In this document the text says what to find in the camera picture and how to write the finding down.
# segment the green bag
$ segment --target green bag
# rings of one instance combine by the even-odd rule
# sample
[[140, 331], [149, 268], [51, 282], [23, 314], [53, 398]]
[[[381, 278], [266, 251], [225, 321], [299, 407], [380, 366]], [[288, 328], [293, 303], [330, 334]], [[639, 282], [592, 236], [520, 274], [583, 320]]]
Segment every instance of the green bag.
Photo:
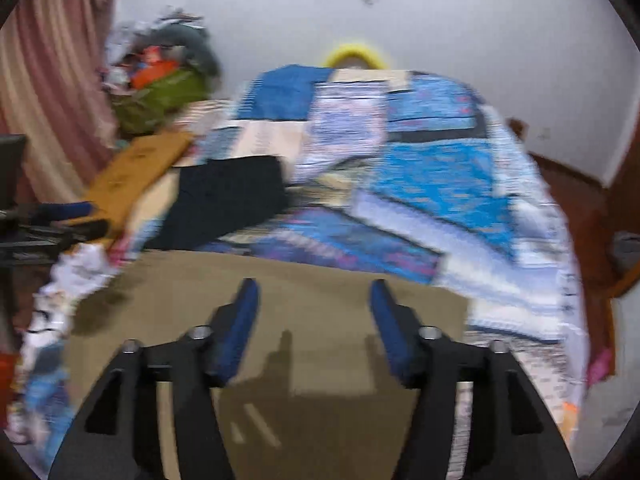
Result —
[[207, 79], [190, 68], [179, 68], [133, 95], [111, 95], [111, 106], [122, 131], [138, 136], [157, 130], [171, 112], [208, 98]]

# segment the wooden floor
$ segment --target wooden floor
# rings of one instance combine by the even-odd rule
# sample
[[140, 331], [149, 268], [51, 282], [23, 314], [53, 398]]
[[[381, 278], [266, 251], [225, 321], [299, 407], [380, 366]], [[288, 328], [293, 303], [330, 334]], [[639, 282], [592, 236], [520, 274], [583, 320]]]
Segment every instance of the wooden floor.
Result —
[[612, 348], [606, 292], [617, 281], [607, 257], [612, 232], [607, 225], [604, 190], [553, 165], [538, 162], [551, 195], [564, 210], [580, 263], [591, 360], [605, 348]]

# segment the yellow ring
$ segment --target yellow ring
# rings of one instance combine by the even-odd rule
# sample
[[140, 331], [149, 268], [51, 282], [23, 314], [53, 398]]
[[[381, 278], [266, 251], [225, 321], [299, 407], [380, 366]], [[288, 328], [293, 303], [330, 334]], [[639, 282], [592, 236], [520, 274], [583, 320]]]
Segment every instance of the yellow ring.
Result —
[[356, 43], [348, 43], [339, 46], [334, 50], [324, 62], [324, 66], [335, 68], [338, 64], [349, 57], [357, 57], [363, 60], [369, 69], [385, 70], [386, 63], [382, 58], [370, 48]]

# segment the blue gripper pad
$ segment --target blue gripper pad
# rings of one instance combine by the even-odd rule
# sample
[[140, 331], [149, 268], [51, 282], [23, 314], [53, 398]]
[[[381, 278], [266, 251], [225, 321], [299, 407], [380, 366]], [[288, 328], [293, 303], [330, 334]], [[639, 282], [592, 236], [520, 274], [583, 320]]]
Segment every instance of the blue gripper pad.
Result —
[[257, 283], [246, 278], [233, 303], [219, 307], [209, 321], [213, 343], [206, 352], [204, 369], [217, 387], [224, 386], [238, 373], [259, 301]]
[[426, 371], [426, 354], [418, 339], [420, 320], [413, 309], [396, 303], [385, 280], [371, 284], [369, 306], [392, 375], [405, 388], [419, 388]]

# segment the striped curtain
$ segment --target striped curtain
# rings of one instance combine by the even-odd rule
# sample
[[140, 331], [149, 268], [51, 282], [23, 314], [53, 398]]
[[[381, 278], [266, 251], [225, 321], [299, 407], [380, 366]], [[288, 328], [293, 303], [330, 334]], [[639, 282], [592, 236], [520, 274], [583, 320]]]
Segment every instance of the striped curtain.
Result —
[[72, 202], [108, 163], [116, 121], [97, 69], [113, 0], [20, 0], [0, 29], [0, 135], [26, 134], [18, 201]]

